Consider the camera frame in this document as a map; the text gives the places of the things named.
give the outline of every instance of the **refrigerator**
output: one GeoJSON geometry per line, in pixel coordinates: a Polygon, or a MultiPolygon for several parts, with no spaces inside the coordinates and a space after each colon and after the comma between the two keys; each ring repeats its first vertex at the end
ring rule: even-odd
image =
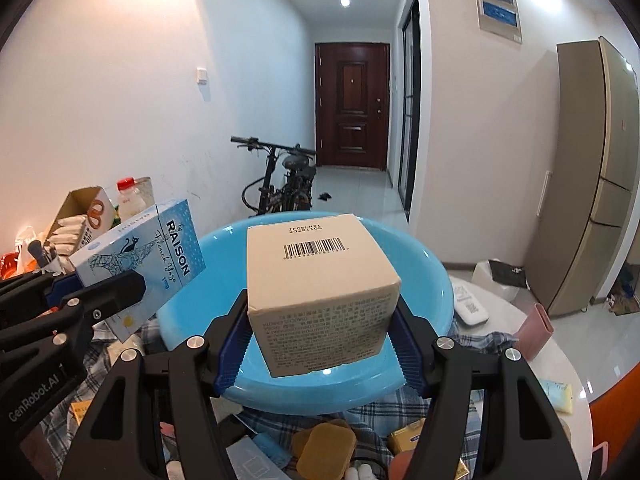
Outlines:
{"type": "Polygon", "coordinates": [[[605,38],[558,44],[553,173],[525,268],[551,316],[583,309],[609,270],[630,208],[640,136],[638,84],[605,38]]]}

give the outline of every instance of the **bicycle handlebar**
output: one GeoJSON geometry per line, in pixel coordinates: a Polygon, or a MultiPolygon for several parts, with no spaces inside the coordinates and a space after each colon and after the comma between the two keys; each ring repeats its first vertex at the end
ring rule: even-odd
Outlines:
{"type": "Polygon", "coordinates": [[[286,150],[287,152],[298,152],[307,156],[315,156],[315,150],[308,150],[306,148],[300,148],[299,144],[296,144],[294,148],[291,146],[283,146],[281,144],[271,144],[270,142],[260,142],[257,137],[252,137],[250,139],[245,139],[243,137],[231,137],[231,142],[236,142],[238,144],[245,144],[247,146],[253,146],[256,148],[274,148],[276,150],[286,150]]]}

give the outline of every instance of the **red bottle cap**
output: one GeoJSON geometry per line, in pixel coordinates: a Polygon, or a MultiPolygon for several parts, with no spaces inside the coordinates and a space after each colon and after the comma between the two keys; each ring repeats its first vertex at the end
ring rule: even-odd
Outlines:
{"type": "Polygon", "coordinates": [[[129,189],[130,187],[134,187],[136,185],[136,181],[133,180],[132,176],[128,176],[127,178],[123,178],[118,181],[118,191],[124,191],[125,189],[129,189]]]}

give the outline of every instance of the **blue and white box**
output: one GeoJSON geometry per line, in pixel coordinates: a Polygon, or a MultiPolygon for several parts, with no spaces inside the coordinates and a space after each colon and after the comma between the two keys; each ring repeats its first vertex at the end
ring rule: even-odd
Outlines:
{"type": "Polygon", "coordinates": [[[142,301],[106,320],[125,342],[205,267],[186,200],[153,205],[71,255],[84,286],[125,270],[145,279],[142,301]]]}

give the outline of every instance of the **brown wooden door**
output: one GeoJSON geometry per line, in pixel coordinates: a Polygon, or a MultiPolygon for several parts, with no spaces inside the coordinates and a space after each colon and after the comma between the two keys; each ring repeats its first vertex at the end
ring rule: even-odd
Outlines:
{"type": "Polygon", "coordinates": [[[316,44],[318,165],[386,170],[389,45],[316,44]]]}

